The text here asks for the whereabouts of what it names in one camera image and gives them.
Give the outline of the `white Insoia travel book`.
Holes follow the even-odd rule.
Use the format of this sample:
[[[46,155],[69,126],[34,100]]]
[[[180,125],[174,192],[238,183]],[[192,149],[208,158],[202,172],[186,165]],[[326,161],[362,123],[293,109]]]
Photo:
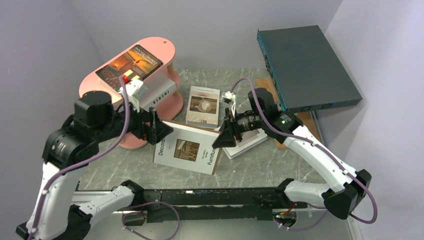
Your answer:
[[[146,111],[150,107],[155,107],[177,89],[176,83],[164,73],[155,74],[144,83],[148,86],[148,92],[139,101],[139,107]]]

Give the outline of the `white fashion cover magazine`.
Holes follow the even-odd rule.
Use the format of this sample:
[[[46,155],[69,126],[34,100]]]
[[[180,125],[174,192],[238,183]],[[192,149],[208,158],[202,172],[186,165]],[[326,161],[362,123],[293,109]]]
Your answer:
[[[242,141],[236,142],[235,147],[223,147],[224,153],[231,160],[264,142],[268,136],[262,129],[242,133]]]

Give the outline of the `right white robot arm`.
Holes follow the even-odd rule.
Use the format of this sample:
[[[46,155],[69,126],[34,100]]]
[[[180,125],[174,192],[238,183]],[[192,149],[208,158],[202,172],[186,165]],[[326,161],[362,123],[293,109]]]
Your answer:
[[[325,208],[333,216],[345,220],[352,215],[367,194],[372,176],[365,170],[355,170],[322,145],[308,127],[294,114],[278,109],[270,92],[256,88],[248,93],[251,109],[235,110],[236,95],[230,91],[221,96],[229,104],[225,109],[220,134],[214,148],[233,148],[242,134],[261,129],[265,134],[301,156],[324,179],[323,184],[307,183],[287,178],[275,189],[276,203],[287,208],[304,202]]]

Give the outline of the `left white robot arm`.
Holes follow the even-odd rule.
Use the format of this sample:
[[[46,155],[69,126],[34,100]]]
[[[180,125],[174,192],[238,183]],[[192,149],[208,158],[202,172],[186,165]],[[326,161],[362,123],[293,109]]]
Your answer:
[[[100,143],[121,141],[131,133],[155,145],[172,132],[153,107],[134,110],[127,103],[125,110],[116,111],[109,93],[85,93],[75,102],[74,113],[46,140],[36,206],[30,219],[16,227],[16,233],[24,240],[82,240],[91,227],[113,212],[139,209],[145,202],[144,189],[132,180],[88,203],[76,205],[72,199],[89,160],[100,156]]]

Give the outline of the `beige cup cover book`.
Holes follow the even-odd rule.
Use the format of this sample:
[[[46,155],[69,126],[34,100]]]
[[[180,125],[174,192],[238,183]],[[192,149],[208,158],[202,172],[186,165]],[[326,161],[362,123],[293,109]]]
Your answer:
[[[219,123],[219,89],[191,86],[185,122],[202,128],[216,129]]]

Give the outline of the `dark orange Edward Tulane novel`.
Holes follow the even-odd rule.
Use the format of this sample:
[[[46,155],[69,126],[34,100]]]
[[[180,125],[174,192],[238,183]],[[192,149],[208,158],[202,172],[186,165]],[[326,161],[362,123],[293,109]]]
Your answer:
[[[163,62],[159,58],[136,44],[95,73],[104,83],[118,92],[122,86],[119,76],[125,76],[125,83],[131,80],[144,81],[162,65]]]

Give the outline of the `white Decorate Furniture book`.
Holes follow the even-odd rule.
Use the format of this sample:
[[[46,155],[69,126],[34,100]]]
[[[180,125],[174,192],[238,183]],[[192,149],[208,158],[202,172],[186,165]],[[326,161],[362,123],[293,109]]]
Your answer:
[[[223,151],[212,144],[220,132],[176,121],[164,123],[173,132],[155,145],[153,163],[214,175]]]

